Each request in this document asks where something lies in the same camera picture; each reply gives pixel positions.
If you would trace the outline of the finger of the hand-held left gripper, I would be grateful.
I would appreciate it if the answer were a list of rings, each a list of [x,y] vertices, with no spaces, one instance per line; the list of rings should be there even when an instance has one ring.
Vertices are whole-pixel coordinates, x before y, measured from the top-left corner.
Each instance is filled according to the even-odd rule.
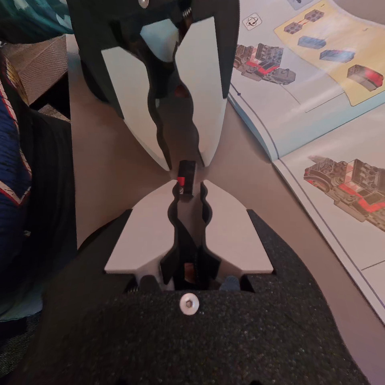
[[[219,144],[227,104],[222,92],[214,17],[190,26],[176,50],[175,64],[193,101],[198,149],[208,167]]]
[[[164,170],[170,171],[157,140],[157,126],[148,107],[150,84],[145,64],[123,48],[104,49],[102,56],[124,122],[154,161]]]

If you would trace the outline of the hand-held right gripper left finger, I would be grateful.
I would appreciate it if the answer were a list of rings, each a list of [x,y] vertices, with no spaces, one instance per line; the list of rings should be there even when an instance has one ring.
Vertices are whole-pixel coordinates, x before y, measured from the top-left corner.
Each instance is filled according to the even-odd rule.
[[[133,207],[104,267],[107,274],[133,274],[137,283],[151,275],[160,286],[174,286],[179,264],[175,229],[178,199],[179,185],[171,180]]]

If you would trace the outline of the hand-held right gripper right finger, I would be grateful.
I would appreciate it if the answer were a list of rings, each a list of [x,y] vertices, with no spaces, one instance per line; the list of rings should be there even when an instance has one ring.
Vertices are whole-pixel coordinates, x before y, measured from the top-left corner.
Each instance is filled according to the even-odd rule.
[[[201,182],[200,198],[204,272],[218,283],[228,276],[272,274],[272,263],[246,207],[209,180]]]

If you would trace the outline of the black and red brick assembly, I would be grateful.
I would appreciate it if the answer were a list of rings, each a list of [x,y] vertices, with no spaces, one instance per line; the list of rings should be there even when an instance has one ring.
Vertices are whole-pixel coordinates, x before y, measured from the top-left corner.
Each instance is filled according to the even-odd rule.
[[[194,196],[196,170],[196,161],[182,160],[179,163],[177,181],[179,183],[179,195],[183,200],[190,200]]]

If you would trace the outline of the instruction booklet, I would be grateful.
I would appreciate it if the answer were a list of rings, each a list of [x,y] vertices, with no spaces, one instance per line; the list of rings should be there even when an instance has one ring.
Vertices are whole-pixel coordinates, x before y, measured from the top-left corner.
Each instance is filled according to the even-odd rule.
[[[384,322],[384,1],[239,3],[229,100]]]

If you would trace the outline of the grey desk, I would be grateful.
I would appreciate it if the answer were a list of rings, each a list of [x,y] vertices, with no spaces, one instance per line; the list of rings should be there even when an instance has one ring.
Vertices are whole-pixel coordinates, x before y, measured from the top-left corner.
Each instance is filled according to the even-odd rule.
[[[193,158],[203,166],[192,123],[192,99],[181,86],[175,88],[175,81],[171,92],[156,104],[170,150],[171,171],[152,159],[113,107],[96,102],[91,106],[86,114],[82,111],[81,118],[71,111],[81,240],[86,236],[85,225],[87,230],[96,229],[174,179],[179,164],[174,155],[180,155],[180,160]],[[384,327],[379,329],[379,321],[374,328],[371,323],[358,327],[362,311],[365,314],[369,308],[363,307],[365,296],[237,113],[229,94],[216,153],[196,178],[209,180],[235,196],[247,210],[267,219],[284,240],[296,240],[294,250],[301,252],[307,266],[312,261],[310,271],[321,283],[349,352],[371,384],[384,384]]]

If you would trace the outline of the person's patterned navy sweater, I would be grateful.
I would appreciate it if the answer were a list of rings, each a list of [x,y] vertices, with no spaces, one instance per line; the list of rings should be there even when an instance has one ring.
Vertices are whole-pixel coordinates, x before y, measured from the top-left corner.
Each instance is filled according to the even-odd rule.
[[[1,54],[0,80],[0,257],[1,323],[25,317],[17,308],[22,301],[19,289],[12,288],[16,278],[6,272],[22,254],[30,236],[26,230],[32,174],[22,150],[19,115],[28,108],[28,100],[19,75]]]

